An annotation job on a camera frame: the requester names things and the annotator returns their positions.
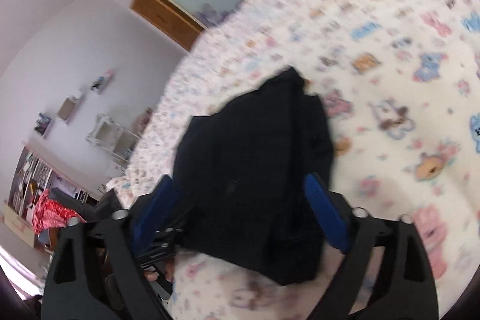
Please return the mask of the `black pants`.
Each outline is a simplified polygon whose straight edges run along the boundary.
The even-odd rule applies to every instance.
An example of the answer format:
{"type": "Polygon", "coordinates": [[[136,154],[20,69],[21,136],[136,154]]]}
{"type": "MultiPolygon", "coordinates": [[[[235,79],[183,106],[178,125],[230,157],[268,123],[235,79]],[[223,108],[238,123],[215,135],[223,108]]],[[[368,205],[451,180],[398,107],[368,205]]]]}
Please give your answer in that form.
{"type": "Polygon", "coordinates": [[[282,286],[313,280],[324,235],[304,178],[317,173],[328,184],[333,160],[321,100],[293,68],[192,118],[173,165],[176,244],[282,286]]]}

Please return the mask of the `red floral cloth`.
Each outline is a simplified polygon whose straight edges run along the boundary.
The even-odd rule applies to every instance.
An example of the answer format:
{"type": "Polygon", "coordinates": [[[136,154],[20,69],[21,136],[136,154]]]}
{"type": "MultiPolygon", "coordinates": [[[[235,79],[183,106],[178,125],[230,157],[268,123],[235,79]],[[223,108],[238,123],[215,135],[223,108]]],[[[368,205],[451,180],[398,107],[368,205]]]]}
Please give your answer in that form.
{"type": "Polygon", "coordinates": [[[49,192],[49,189],[44,190],[33,208],[32,229],[36,235],[50,228],[66,227],[70,218],[85,222],[78,212],[51,199],[49,192]]]}

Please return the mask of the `white rack shelf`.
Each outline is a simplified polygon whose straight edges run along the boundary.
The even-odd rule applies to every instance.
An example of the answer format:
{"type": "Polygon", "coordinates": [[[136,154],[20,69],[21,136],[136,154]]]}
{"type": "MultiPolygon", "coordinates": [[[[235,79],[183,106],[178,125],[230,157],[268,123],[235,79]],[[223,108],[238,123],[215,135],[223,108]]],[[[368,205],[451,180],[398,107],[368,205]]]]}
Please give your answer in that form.
{"type": "Polygon", "coordinates": [[[104,151],[114,163],[125,169],[140,137],[115,122],[108,115],[98,114],[94,128],[87,135],[86,140],[104,151]]]}

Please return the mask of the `bookshelf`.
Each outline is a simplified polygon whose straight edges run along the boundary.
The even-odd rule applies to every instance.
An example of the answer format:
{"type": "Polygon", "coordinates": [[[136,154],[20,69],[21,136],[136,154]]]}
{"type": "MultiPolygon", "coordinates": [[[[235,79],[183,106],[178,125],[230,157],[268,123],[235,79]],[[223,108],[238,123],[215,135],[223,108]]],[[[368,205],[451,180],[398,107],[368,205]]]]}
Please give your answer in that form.
{"type": "Polygon", "coordinates": [[[54,154],[24,143],[16,165],[7,207],[32,227],[32,211],[41,193],[58,188],[80,202],[94,195],[81,173],[61,162],[54,154]]]}

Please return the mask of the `wooden door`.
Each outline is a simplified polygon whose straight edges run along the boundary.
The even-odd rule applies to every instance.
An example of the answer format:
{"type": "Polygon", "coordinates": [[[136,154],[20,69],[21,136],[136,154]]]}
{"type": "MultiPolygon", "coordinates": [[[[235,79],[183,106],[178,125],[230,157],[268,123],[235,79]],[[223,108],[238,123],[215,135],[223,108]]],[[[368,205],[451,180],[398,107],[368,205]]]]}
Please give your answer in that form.
{"type": "Polygon", "coordinates": [[[130,8],[187,51],[191,51],[203,31],[202,26],[169,1],[133,0],[130,8]]]}

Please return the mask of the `white wall shelf with box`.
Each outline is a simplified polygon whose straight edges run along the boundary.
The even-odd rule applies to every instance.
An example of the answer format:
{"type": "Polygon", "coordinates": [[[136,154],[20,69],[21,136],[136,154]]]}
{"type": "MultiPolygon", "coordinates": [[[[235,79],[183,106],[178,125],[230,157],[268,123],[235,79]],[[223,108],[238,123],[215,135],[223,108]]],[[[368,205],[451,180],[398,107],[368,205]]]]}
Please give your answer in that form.
{"type": "Polygon", "coordinates": [[[68,123],[74,116],[81,103],[84,101],[84,93],[67,97],[56,113],[56,118],[64,123],[68,123]]]}

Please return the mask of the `wall shelf with bottles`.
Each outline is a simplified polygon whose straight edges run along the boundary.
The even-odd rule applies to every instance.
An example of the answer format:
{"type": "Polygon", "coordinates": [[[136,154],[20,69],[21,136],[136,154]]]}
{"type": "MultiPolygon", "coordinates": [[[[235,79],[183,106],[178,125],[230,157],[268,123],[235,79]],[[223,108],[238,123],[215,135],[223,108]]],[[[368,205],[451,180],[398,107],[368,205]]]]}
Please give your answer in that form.
{"type": "Polygon", "coordinates": [[[54,119],[50,115],[42,112],[37,116],[38,117],[33,130],[38,134],[38,136],[46,137],[51,125],[54,123],[54,119]]]}

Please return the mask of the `white wall shelf with trinkets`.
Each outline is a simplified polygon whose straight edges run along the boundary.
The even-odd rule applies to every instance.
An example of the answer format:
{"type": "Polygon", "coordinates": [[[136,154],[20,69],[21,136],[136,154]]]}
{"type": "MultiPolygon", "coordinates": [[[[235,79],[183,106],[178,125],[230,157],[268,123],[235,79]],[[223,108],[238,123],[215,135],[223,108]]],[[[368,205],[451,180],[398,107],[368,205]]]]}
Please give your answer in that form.
{"type": "Polygon", "coordinates": [[[114,70],[110,69],[106,71],[103,75],[99,76],[93,83],[90,85],[89,90],[100,94],[110,83],[112,77],[114,76],[114,70]]]}

